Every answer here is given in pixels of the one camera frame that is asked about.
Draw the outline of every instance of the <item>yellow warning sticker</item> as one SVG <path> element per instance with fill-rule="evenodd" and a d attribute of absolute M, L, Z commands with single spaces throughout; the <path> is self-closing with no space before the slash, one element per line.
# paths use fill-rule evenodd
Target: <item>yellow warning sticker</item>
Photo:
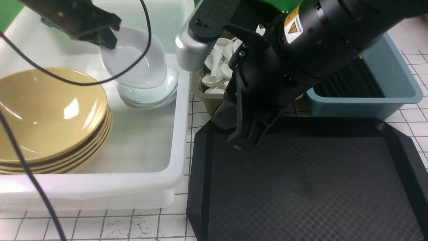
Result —
<path fill-rule="evenodd" d="M 297 27 L 296 27 L 296 23 L 293 22 L 290 30 L 288 31 L 288 33 L 297 33 Z"/>
<path fill-rule="evenodd" d="M 303 27 L 299 17 L 299 7 L 297 7 L 285 18 L 284 32 L 285 38 L 289 44 L 296 40 L 303 33 Z"/>
<path fill-rule="evenodd" d="M 294 9 L 290 14 L 287 15 L 287 17 L 285 18 L 285 22 L 284 22 L 284 27 L 287 26 L 289 23 L 291 23 L 291 21 L 297 17 L 297 15 L 299 15 L 299 6 L 297 6 L 296 9 Z"/>

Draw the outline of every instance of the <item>stack of white bowls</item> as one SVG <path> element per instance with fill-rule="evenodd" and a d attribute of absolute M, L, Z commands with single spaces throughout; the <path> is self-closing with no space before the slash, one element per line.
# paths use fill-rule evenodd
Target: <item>stack of white bowls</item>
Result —
<path fill-rule="evenodd" d="M 147 32 L 130 27 L 121 27 L 114 34 L 116 48 L 101 47 L 103 65 L 111 75 L 120 73 L 135 62 L 149 39 Z M 177 96 L 178 73 L 167 68 L 163 46 L 154 35 L 145 57 L 116 81 L 123 102 L 145 110 L 165 106 Z"/>

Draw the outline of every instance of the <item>yellow plate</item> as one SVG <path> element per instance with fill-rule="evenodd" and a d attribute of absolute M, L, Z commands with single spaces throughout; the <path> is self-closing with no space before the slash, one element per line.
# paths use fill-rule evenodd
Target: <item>yellow plate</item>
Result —
<path fill-rule="evenodd" d="M 59 157 L 55 157 L 53 159 L 39 163 L 28 163 L 28 166 L 30 167 L 31 171 L 36 173 L 38 172 L 38 170 L 43 171 L 44 169 L 49 167 L 67 165 L 78 160 L 79 158 L 84 156 L 89 150 L 91 150 L 100 139 L 102 139 L 103 135 L 108 130 L 108 126 L 111 123 L 111 118 L 111 111 L 108 108 L 101 125 L 97 128 L 94 134 L 90 136 L 84 143 L 82 143 L 76 149 L 73 149 L 70 152 Z M 0 163 L 0 174 L 3 173 L 2 171 L 23 172 L 23 169 L 21 164 Z"/>
<path fill-rule="evenodd" d="M 62 170 L 61 172 L 54 172 L 54 173 L 78 173 L 78 172 L 82 171 L 83 169 L 85 169 L 95 159 L 98 152 L 100 151 L 100 149 L 102 148 L 104 143 L 107 141 L 108 137 L 110 136 L 112 126 L 113 125 L 110 126 L 110 129 L 108 130 L 106 137 L 104 138 L 103 142 L 98 146 L 97 150 L 95 150 L 94 153 L 89 155 L 86 159 L 82 159 L 82 161 L 77 166 L 75 166 L 73 169 Z"/>
<path fill-rule="evenodd" d="M 47 69 L 76 82 L 96 81 L 71 69 Z M 66 84 L 36 69 L 0 79 L 0 111 L 28 163 L 52 159 L 76 148 L 94 133 L 106 110 L 107 96 L 100 85 Z M 19 163 L 3 129 L 0 162 Z"/>
<path fill-rule="evenodd" d="M 103 121 L 103 124 L 100 126 L 102 130 L 99 131 L 99 135 L 97 138 L 92 139 L 93 145 L 89 145 L 88 148 L 84 150 L 76 150 L 78 152 L 78 155 L 73 155 L 72 158 L 65 157 L 62 160 L 57 160 L 53 163 L 45 164 L 43 168 L 39 168 L 38 166 L 33 168 L 31 167 L 31 171 L 33 174 L 46 174 L 46 173 L 58 173 L 57 170 L 63 170 L 63 169 L 70 169 L 74 167 L 75 163 L 79 163 L 82 160 L 85 160 L 88 156 L 93 155 L 95 152 L 97 152 L 98 147 L 102 145 L 102 143 L 105 141 L 106 136 L 109 135 L 111 126 L 112 126 L 112 115 L 110 112 L 110 109 L 107 110 L 106 118 Z M 14 168 L 13 170 L 10 170 L 10 167 L 4 167 L 0 166 L 0 174 L 25 174 L 25 172 L 22 170 L 22 168 Z"/>

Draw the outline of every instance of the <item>textured tray surface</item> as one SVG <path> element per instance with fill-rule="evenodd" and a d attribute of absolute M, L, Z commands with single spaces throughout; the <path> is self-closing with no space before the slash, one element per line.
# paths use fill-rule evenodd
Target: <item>textured tray surface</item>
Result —
<path fill-rule="evenodd" d="M 209 240 L 423 240 L 382 137 L 266 135 L 245 155 L 227 137 L 214 136 Z"/>

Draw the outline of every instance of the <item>white countertop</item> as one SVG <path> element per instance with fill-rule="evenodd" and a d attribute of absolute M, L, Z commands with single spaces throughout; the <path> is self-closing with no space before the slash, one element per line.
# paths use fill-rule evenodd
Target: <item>white countertop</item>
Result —
<path fill-rule="evenodd" d="M 389 32 L 401 51 L 413 75 L 424 92 L 422 102 L 405 105 L 386 121 L 404 134 L 411 136 L 428 168 L 428 24 L 421 18 L 409 19 Z M 190 94 L 189 128 L 187 138 L 189 166 L 194 134 L 210 119 L 203 102 Z M 290 108 L 289 116 L 310 116 L 305 101 Z M 161 210 L 96 210 L 61 211 L 60 222 L 69 240 L 134 240 L 196 241 L 186 219 L 189 171 L 177 188 L 175 202 Z M 47 212 L 0 211 L 0 240 L 59 239 Z"/>

